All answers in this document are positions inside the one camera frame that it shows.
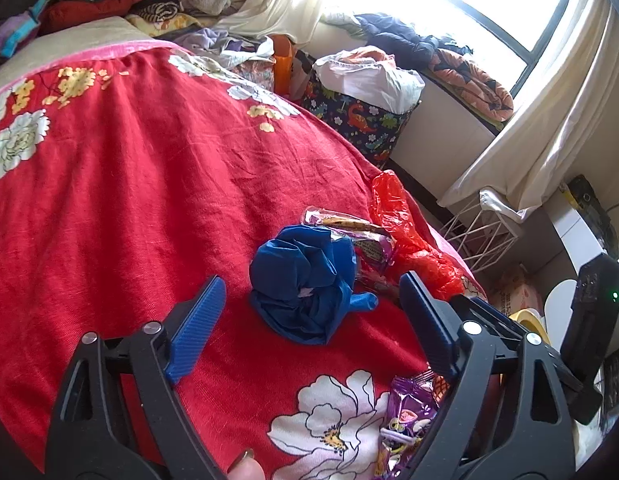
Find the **person's left hand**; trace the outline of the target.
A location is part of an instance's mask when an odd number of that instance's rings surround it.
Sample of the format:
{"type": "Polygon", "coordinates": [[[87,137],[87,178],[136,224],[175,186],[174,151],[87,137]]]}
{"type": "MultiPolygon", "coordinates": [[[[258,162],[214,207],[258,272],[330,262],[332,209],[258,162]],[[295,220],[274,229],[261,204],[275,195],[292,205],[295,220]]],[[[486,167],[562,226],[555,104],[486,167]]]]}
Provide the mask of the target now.
{"type": "Polygon", "coordinates": [[[227,470],[228,480],[265,480],[261,464],[255,460],[251,448],[239,455],[227,470]]]}

